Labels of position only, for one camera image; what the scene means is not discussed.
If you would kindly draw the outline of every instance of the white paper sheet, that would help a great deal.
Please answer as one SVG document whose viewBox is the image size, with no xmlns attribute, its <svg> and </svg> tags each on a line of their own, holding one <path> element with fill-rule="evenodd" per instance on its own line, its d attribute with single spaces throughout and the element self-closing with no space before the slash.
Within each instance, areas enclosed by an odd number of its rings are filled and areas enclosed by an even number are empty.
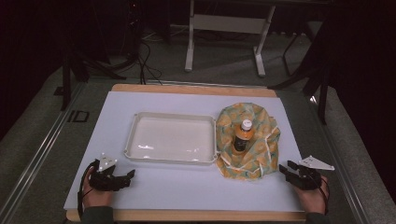
<svg viewBox="0 0 396 224">
<path fill-rule="evenodd" d="M 115 192 L 112 204 L 115 209 L 302 211 L 295 192 L 280 172 L 257 181 L 232 180 L 224 178 L 216 164 L 136 162 L 123 154 L 135 113 L 148 111 L 217 118 L 222 108 L 236 103 L 260 105 L 276 119 L 281 131 L 280 164 L 301 159 L 285 109 L 278 98 L 111 91 L 64 209 L 77 208 L 81 176 L 85 168 L 104 152 L 118 160 L 114 175 L 126 175 L 136 169 L 131 186 Z"/>
</svg>

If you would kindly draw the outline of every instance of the brown bottle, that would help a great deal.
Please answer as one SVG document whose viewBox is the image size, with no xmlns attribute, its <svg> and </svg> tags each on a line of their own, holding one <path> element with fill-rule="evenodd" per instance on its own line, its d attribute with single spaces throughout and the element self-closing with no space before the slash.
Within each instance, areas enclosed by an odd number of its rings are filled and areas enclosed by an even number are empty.
<svg viewBox="0 0 396 224">
<path fill-rule="evenodd" d="M 244 119 L 241 125 L 235 128 L 235 139 L 233 140 L 233 153 L 242 154 L 245 152 L 248 141 L 253 136 L 251 130 L 252 123 L 249 119 Z"/>
</svg>

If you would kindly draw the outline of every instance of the white tray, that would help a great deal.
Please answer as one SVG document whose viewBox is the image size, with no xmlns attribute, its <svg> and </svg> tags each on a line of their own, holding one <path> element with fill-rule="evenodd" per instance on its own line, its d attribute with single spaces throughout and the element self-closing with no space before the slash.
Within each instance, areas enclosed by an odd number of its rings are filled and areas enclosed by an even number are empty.
<svg viewBox="0 0 396 224">
<path fill-rule="evenodd" d="M 213 163 L 217 157 L 216 120 L 210 116 L 135 114 L 124 153 L 135 161 Z"/>
</svg>

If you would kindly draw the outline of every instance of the metal stand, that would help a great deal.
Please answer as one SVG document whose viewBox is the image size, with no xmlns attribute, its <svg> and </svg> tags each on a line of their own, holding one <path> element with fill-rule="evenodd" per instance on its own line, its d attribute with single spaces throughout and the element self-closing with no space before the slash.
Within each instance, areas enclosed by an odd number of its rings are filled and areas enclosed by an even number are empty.
<svg viewBox="0 0 396 224">
<path fill-rule="evenodd" d="M 258 74 L 260 77 L 264 77 L 265 71 L 264 65 L 262 63 L 262 46 L 264 44 L 265 38 L 267 37 L 275 8 L 275 6 L 271 6 L 266 19 L 211 16 L 194 14 L 194 0 L 190 0 L 189 45 L 187 48 L 186 65 L 184 70 L 186 72 L 192 71 L 194 29 L 239 32 L 261 35 L 260 43 L 258 46 L 253 48 L 253 53 L 256 59 Z"/>
</svg>

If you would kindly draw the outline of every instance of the patterned fabric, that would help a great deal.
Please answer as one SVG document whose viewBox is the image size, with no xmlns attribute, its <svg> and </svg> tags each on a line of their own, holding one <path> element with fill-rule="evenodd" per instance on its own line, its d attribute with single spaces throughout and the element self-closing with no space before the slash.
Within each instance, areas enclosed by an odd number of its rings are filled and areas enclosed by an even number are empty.
<svg viewBox="0 0 396 224">
<path fill-rule="evenodd" d="M 235 127 L 244 119 L 252 120 L 253 137 L 247 144 L 246 153 L 232 153 Z M 277 141 L 280 130 L 276 120 L 267 111 L 252 103 L 239 103 L 224 108 L 216 122 L 216 138 L 219 170 L 227 178 L 254 180 L 277 169 Z"/>
</svg>

